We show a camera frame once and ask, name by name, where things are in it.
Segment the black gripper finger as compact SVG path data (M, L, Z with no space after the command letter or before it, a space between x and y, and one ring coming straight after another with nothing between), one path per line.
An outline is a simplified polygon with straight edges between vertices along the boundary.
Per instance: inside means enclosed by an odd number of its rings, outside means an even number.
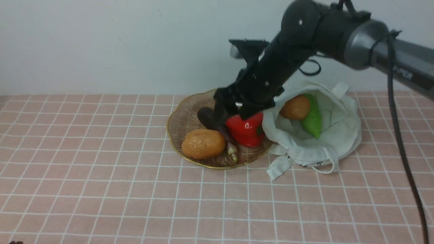
M213 117L217 125L223 125L226 121L239 113L235 97L230 89L217 89L213 96L215 100Z

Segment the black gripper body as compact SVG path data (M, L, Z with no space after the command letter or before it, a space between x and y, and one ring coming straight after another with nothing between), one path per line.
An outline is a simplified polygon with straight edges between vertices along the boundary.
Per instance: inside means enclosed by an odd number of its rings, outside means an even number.
M236 80L243 99L256 104L278 96L283 84L307 60L307 49L269 44L258 60L251 62Z

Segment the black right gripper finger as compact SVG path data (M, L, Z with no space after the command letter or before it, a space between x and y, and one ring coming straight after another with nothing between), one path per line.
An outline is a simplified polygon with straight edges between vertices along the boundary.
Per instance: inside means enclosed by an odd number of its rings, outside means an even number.
M275 107L275 105L276 103L273 98L268 99L265 103L259 104L243 101L242 106L240 107L240 117L242 120L247 120L264 110Z

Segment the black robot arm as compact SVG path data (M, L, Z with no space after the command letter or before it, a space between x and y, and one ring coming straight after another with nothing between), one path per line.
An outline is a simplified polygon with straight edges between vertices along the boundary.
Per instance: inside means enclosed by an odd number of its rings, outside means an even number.
M350 0L330 6L296 0L284 12L271 41L229 40L231 56L247 66L235 82L214 94L214 119L224 124L239 115L246 120L275 106L284 83L318 52L354 70L376 68L433 99L433 49L397 39L371 13L356 11Z

